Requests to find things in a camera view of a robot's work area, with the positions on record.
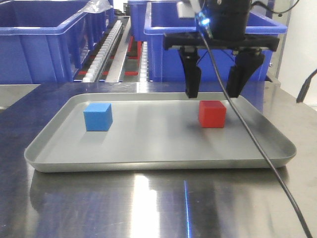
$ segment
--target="stainless steel table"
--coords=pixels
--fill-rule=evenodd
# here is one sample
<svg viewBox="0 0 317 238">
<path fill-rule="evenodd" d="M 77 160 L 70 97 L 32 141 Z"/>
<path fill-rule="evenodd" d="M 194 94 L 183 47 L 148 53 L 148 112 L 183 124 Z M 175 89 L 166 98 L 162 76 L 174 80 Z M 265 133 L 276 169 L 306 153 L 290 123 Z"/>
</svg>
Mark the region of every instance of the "stainless steel table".
<svg viewBox="0 0 317 238">
<path fill-rule="evenodd" d="M 0 237 L 305 237 L 269 169 L 44 174 L 24 161 L 26 146 L 73 95 L 183 88 L 180 83 L 47 84 L 3 111 Z M 272 83 L 265 85 L 263 110 L 297 147 L 296 157 L 279 172 L 317 237 L 317 112 Z"/>
</svg>

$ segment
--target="red cube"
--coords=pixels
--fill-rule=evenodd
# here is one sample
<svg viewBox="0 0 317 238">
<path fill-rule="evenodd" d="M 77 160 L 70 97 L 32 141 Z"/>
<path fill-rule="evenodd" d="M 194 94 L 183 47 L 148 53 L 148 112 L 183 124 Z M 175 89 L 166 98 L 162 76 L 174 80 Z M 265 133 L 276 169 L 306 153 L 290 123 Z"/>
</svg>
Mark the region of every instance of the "red cube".
<svg viewBox="0 0 317 238">
<path fill-rule="evenodd" d="M 199 123 L 204 128 L 223 128 L 227 108 L 221 101 L 199 102 Z"/>
</svg>

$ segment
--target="cable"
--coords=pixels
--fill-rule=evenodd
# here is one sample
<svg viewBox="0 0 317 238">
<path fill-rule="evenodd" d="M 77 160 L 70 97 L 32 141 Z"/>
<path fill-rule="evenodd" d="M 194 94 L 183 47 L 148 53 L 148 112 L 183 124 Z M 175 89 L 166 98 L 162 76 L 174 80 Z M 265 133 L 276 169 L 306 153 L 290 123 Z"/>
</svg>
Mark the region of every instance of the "cable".
<svg viewBox="0 0 317 238">
<path fill-rule="evenodd" d="M 306 97 L 306 94 L 308 92 L 309 86 L 311 84 L 312 78 L 317 74 L 317 69 L 315 69 L 314 72 L 312 72 L 308 78 L 305 80 L 301 91 L 299 92 L 297 99 L 296 99 L 296 103 L 302 103 Z"/>
<path fill-rule="evenodd" d="M 224 54 L 226 54 L 233 62 L 234 62 L 234 59 L 224 50 L 221 50 Z M 200 57 L 200 59 L 197 61 L 196 65 L 198 65 L 200 63 L 200 61 L 202 61 L 202 59 L 205 57 L 205 55 L 208 53 L 208 51 L 206 51 L 203 56 Z"/>
<path fill-rule="evenodd" d="M 202 61 L 202 59 L 205 57 L 205 55 L 208 53 L 208 51 L 206 51 L 203 56 L 200 57 L 200 59 L 197 61 L 196 65 L 198 65 L 200 63 L 200 61 Z"/>
<path fill-rule="evenodd" d="M 260 143 L 258 142 L 258 140 L 256 139 L 256 137 L 254 136 L 254 134 L 252 133 L 251 129 L 249 128 L 249 126 L 247 125 L 246 121 L 244 120 L 244 118 L 242 117 L 242 115 L 240 114 L 240 112 L 238 111 L 238 109 L 236 108 L 236 106 L 234 105 L 234 103 L 232 102 L 231 98 L 229 97 L 228 93 L 226 92 L 224 86 L 223 86 L 223 83 L 222 83 L 222 80 L 221 80 L 221 76 L 219 74 L 219 70 L 218 70 L 218 67 L 216 65 L 216 62 L 215 62 L 215 59 L 214 59 L 214 56 L 209 48 L 209 45 L 206 41 L 206 39 L 204 38 L 204 35 L 202 34 L 202 39 L 204 41 L 204 44 L 207 48 L 207 51 L 209 53 L 209 56 L 211 58 L 211 61 L 212 61 L 212 65 L 214 67 L 214 70 L 215 70 L 215 73 L 216 73 L 216 76 L 217 76 L 217 79 L 218 79 L 218 82 L 221 86 L 221 89 L 223 90 L 223 93 L 226 97 L 226 99 L 228 100 L 230 106 L 232 107 L 232 109 L 234 110 L 235 114 L 238 116 L 238 118 L 240 119 L 240 121 L 242 122 L 244 128 L 246 129 L 246 131 L 248 132 L 249 136 L 251 137 L 252 141 L 254 142 L 255 146 L 257 147 L 257 149 L 259 150 L 259 152 L 261 153 L 261 155 L 263 156 L 263 158 L 266 160 L 266 162 L 268 163 L 269 167 L 272 169 L 274 175 L 276 176 L 279 184 L 281 185 L 281 187 L 283 188 L 284 192 L 286 193 L 288 199 L 290 200 L 291 204 L 293 205 L 294 207 L 294 210 L 297 214 L 297 217 L 303 227 L 303 230 L 307 236 L 307 238 L 313 238 L 308 226 L 307 226 L 307 223 L 305 221 L 305 218 L 299 208 L 299 206 L 297 205 L 293 195 L 291 194 L 291 192 L 289 191 L 288 187 L 286 186 L 286 184 L 284 183 L 283 179 L 281 178 L 281 176 L 279 175 L 278 171 L 276 170 L 276 168 L 274 167 L 274 165 L 272 164 L 270 158 L 268 157 L 268 155 L 266 154 L 266 152 L 264 151 L 264 149 L 262 148 L 262 146 L 260 145 Z"/>
<path fill-rule="evenodd" d="M 266 10 L 268 10 L 274 14 L 278 14 L 278 16 L 282 16 L 283 13 L 286 13 L 286 12 L 292 10 L 298 3 L 299 3 L 299 0 L 297 0 L 297 2 L 294 5 L 292 5 L 289 9 L 287 9 L 286 11 L 274 11 L 273 9 L 269 8 L 267 5 L 265 5 L 261 1 L 255 1 L 254 3 L 251 4 L 251 7 L 261 6 L 261 7 L 265 8 Z"/>
<path fill-rule="evenodd" d="M 224 54 L 226 54 L 233 62 L 234 62 L 234 59 L 224 50 L 221 50 Z"/>
</svg>

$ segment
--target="metal tray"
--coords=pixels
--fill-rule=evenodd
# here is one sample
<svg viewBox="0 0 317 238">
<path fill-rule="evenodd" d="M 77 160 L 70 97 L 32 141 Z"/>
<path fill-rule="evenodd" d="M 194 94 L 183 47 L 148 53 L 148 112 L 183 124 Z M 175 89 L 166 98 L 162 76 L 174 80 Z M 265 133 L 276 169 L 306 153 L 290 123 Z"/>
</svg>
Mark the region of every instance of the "metal tray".
<svg viewBox="0 0 317 238">
<path fill-rule="evenodd" d="M 140 169 L 267 168 L 229 106 L 224 128 L 201 128 L 199 100 L 222 93 L 92 93 L 72 97 L 25 150 L 41 172 Z M 83 110 L 90 102 L 112 103 L 108 132 L 87 132 Z M 276 167 L 296 154 L 294 144 L 245 98 L 234 99 Z"/>
</svg>

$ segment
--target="metal rail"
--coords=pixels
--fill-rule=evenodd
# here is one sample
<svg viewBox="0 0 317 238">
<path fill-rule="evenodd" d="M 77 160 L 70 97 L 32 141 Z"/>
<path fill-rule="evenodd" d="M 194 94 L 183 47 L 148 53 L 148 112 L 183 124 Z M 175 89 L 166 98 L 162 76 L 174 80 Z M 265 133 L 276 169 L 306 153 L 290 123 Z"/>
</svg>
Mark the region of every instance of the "metal rail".
<svg viewBox="0 0 317 238">
<path fill-rule="evenodd" d="M 144 42 L 142 45 L 142 54 L 139 67 L 139 81 L 148 81 L 148 43 Z"/>
<path fill-rule="evenodd" d="M 100 48 L 97 56 L 90 65 L 85 77 L 83 78 L 83 83 L 98 82 L 103 74 L 104 67 L 111 56 L 111 52 L 119 39 L 120 31 L 122 27 L 122 22 L 117 21 L 110 31 L 108 37 Z"/>
<path fill-rule="evenodd" d="M 106 82 L 119 82 L 124 77 L 124 66 L 126 61 L 126 55 L 129 47 L 129 41 L 131 36 L 131 19 L 129 18 L 125 30 L 123 32 L 121 41 L 119 43 L 117 52 L 112 61 L 109 69 Z"/>
</svg>

